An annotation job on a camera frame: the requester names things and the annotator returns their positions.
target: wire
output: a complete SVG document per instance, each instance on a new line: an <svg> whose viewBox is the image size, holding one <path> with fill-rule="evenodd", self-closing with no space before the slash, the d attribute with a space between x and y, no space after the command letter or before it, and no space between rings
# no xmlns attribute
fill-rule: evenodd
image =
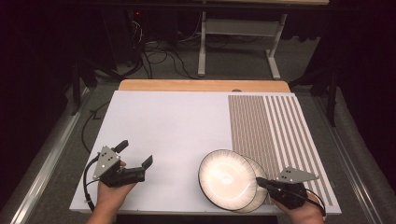
<svg viewBox="0 0 396 224"><path fill-rule="evenodd" d="M306 202L312 203L314 206L317 206L317 207L320 209L320 212L321 212L322 216L323 216L323 217L326 217L326 207L325 207L325 205L324 205L324 202L323 202L323 201L320 199L320 197L319 197L316 193L314 193L312 190L310 190L310 189L307 189L307 190L310 191L311 193L313 193L317 198L319 198L319 200L320 200L320 202L322 203L322 205L320 205L320 204L318 204L318 203L316 203L316 202L314 202L314 201L312 201L312 200L310 200L310 199L308 199L308 198L305 198L305 197L301 196L300 194L294 193L294 192L292 192L292 191L289 191L289 190L286 190L286 189L282 189L281 191L282 191L282 192L285 192L285 193L288 193L288 194L291 194L291 195L293 195L293 196L295 196L295 197L297 197L297 198L303 199L303 200L305 200Z"/></svg>
<svg viewBox="0 0 396 224"><path fill-rule="evenodd" d="M91 151L89 150L89 148L88 148L88 146L87 146L87 144L85 143L85 140L84 140L85 128L87 127L87 124L88 124L88 122L91 120L92 117L93 117L93 119L100 119L100 118L97 118L97 117L96 117L97 112L98 112L102 107L104 107L105 105L107 105L108 103L110 103L110 101L105 102L104 104L102 104L102 105L100 105L98 108L96 108L95 110L90 110L90 113L91 113L91 114L90 114L90 116L85 120L85 123L84 123L84 125L82 126L82 130L81 130L81 142L82 142L82 145L84 146L85 150L88 152L88 154L91 154Z"/></svg>
<svg viewBox="0 0 396 224"><path fill-rule="evenodd" d="M88 165L85 167L85 169L84 169L84 176L83 176L83 178L82 178L82 187L84 188L84 194L85 194L85 202L88 204L88 206L91 208L91 211L93 211L94 209L95 209L95 205L93 204L93 202L92 202L92 199L91 199L91 195L88 193L88 190L87 190L87 173L88 173L88 170L90 169L90 167L95 163L95 162L97 162L99 160L99 153L98 153L98 155L95 157L95 158L93 158L89 163L88 163Z"/></svg>
<svg viewBox="0 0 396 224"><path fill-rule="evenodd" d="M145 55L146 61L148 62L148 69L149 69L148 79L152 79L152 69L151 69L151 63L149 61L149 57L148 57L148 55L146 54L145 51L143 51L143 55Z"/></svg>
<svg viewBox="0 0 396 224"><path fill-rule="evenodd" d="M177 56L177 58L178 58L178 59L180 60L180 62L181 62L181 68L182 68L183 71L186 73L186 76L181 75L181 74L177 71L178 74L180 74L180 75L183 76L183 77L189 77L189 78L191 78L191 79L200 79L200 78L198 78L198 77L192 77L192 76L190 75L190 73L186 70L186 67L184 66L183 60L180 58L180 56L177 54L177 52L175 52L175 51L172 50L172 49L168 49L167 51L171 51L171 52L173 52L173 53ZM177 69L176 69L175 58L174 58L174 57L172 57L172 58L174 59L174 67L175 67L175 70L177 70Z"/></svg>
<svg viewBox="0 0 396 224"><path fill-rule="evenodd" d="M230 43L230 37L229 37L229 36L226 36L226 38L225 38L225 43L223 43L221 46L219 46L219 47L211 47L211 46L209 46L209 44L207 44L207 43L206 43L206 46L207 46L208 48L210 48L210 49L222 49L222 48L226 47L229 43Z"/></svg>
<svg viewBox="0 0 396 224"><path fill-rule="evenodd" d="M254 36L254 38L251 39L251 40L241 40L241 39L233 38L233 37L237 37L237 36L240 36L240 35L232 35L232 36L230 36L230 40L231 40L231 43L230 43L230 44L240 44L240 43L242 43L242 44L247 44L247 43L253 43L253 42L259 41L259 40L261 40L261 39L264 38L264 36Z"/></svg>
<svg viewBox="0 0 396 224"><path fill-rule="evenodd" d="M164 55L165 55L165 57L163 57L163 59L161 59L161 60L160 60L160 61L158 61L158 62L155 62L155 63L153 63L153 62L150 62L151 64L158 64L158 63L163 63L163 62L165 62L166 58L168 57L168 54L167 54L165 51L159 51L159 52L150 53L150 54L148 55L148 58L149 58L149 57L151 57L152 55L154 55L154 54L158 54L158 53L162 53L162 54L164 54Z"/></svg>
<svg viewBox="0 0 396 224"><path fill-rule="evenodd" d="M142 67L142 65L143 65L142 58L139 57L139 59L137 60L136 66L133 69L131 69L130 71L122 74L121 76L128 77L128 76L132 75L133 73L137 72Z"/></svg>
<svg viewBox="0 0 396 224"><path fill-rule="evenodd" d="M143 64L143 68L145 69L145 71L146 71L146 73L147 73L147 75L149 77L149 70L147 69L147 67L144 64Z"/></svg>
<svg viewBox="0 0 396 224"><path fill-rule="evenodd" d="M183 46L187 46L187 47L199 46L201 44L201 41L197 40L196 37L191 38L191 39L186 40L186 41L183 41L183 42L179 42L179 44L181 44Z"/></svg>
<svg viewBox="0 0 396 224"><path fill-rule="evenodd" d="M134 42L134 36L136 35L136 33L137 33L137 27L139 28L139 34L140 34L140 36L139 36L139 41L137 41L137 44L140 44L140 42L142 41L142 36L143 36L143 29L142 29L142 27L140 26L140 24L139 23L137 23L136 21L132 21L132 23L134 24L134 26L135 26L135 29L134 29L134 35L132 36L132 40L133 40L133 42Z"/></svg>
<svg viewBox="0 0 396 224"><path fill-rule="evenodd" d="M189 40L194 39L194 38L196 38L196 37L198 37L198 36L201 36L201 35L195 35L195 34L197 33L197 31L198 31L201 18L202 18L202 13L199 13L199 18L198 18L197 25L196 25L196 27L195 27L195 31L194 31L194 32L192 33L192 35L191 35L190 37L188 37L187 39L179 40L179 41L178 41L179 43L185 42L185 41L189 41Z"/></svg>
<svg viewBox="0 0 396 224"><path fill-rule="evenodd" d="M99 181L99 180L98 179L97 180L93 180L90 183L88 183L86 186L88 187L91 183L94 183L94 182L97 182L97 181Z"/></svg>
<svg viewBox="0 0 396 224"><path fill-rule="evenodd" d="M153 49L157 49L160 46L160 43L158 41L150 41L147 42L145 45L151 45L151 44L157 44L157 46L153 47L152 49L145 49L145 51L151 51Z"/></svg>

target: white table surface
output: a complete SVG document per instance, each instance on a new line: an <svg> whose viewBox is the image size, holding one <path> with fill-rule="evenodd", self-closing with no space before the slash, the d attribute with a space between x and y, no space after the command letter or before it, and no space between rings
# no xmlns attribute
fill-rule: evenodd
<svg viewBox="0 0 396 224"><path fill-rule="evenodd" d="M240 215L212 204L202 193L198 182L199 166L205 155L233 147L227 101L229 94L115 91L89 161L101 151L102 146L115 147L123 140L129 141L129 146L120 153L127 168L141 166L148 156L153 156L153 163L146 171L146 181L135 186L120 213ZM87 182L92 180L94 167L88 172ZM88 187L94 203L96 188L97 183ZM90 212L84 201L81 178L70 209ZM270 204L262 205L248 215L280 213L276 206ZM338 203L328 208L328 213L341 213Z"/></svg>

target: hand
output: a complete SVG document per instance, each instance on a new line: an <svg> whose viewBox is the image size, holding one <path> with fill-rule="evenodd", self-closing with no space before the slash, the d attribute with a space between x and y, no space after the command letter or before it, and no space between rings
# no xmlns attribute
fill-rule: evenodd
<svg viewBox="0 0 396 224"><path fill-rule="evenodd" d="M312 194L307 192L308 199L319 203L318 198ZM289 209L282 203L277 202L275 199L272 199L274 204L278 206L282 211L284 211L290 218L291 223L293 224L322 224L323 216L321 214L320 209L313 205L312 203L305 202L303 206L295 209Z"/></svg>
<svg viewBox="0 0 396 224"><path fill-rule="evenodd" d="M99 181L97 203L87 223L111 223L111 219L117 214L126 196L135 185L136 183L119 188L109 188Z"/></svg>

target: white plate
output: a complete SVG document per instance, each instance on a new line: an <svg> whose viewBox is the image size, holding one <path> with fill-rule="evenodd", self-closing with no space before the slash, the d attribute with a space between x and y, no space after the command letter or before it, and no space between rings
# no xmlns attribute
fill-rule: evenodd
<svg viewBox="0 0 396 224"><path fill-rule="evenodd" d="M254 170L256 177L262 177L267 179L267 174L264 172L262 167L253 159L244 156L244 158L250 163L251 167ZM256 195L253 198L253 201L246 207L236 210L237 213L249 213L253 212L254 210L258 209L265 201L268 195L268 190L257 186Z"/></svg>
<svg viewBox="0 0 396 224"><path fill-rule="evenodd" d="M198 179L210 202L231 211L248 206L258 187L250 163L226 149L213 151L204 157Z"/></svg>

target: striped panel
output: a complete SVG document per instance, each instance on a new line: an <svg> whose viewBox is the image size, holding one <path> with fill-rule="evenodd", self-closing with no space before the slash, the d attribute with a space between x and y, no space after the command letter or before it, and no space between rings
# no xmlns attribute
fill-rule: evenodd
<svg viewBox="0 0 396 224"><path fill-rule="evenodd" d="M269 179L288 166L321 176L305 187L332 206L330 184L297 97L230 95L228 100L233 151L255 160Z"/></svg>

